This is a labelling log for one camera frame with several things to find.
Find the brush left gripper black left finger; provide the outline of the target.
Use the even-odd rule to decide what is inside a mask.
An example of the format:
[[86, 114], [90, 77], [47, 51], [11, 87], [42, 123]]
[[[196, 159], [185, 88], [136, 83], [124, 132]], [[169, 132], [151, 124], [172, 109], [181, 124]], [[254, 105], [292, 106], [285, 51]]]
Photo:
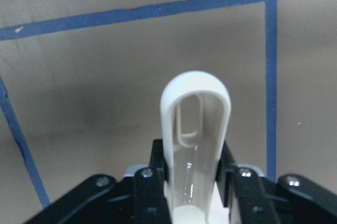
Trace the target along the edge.
[[103, 204], [100, 223], [171, 223], [164, 182], [163, 140], [152, 144], [150, 162], [132, 177], [124, 177]]

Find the brush left gripper black right finger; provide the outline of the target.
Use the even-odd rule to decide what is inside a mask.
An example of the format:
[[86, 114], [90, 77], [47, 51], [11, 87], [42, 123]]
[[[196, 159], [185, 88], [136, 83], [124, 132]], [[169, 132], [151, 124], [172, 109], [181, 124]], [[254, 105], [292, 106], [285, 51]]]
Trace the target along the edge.
[[262, 178], [253, 169], [240, 167], [227, 143], [223, 144], [215, 181], [222, 205], [229, 210], [229, 223], [279, 223]]

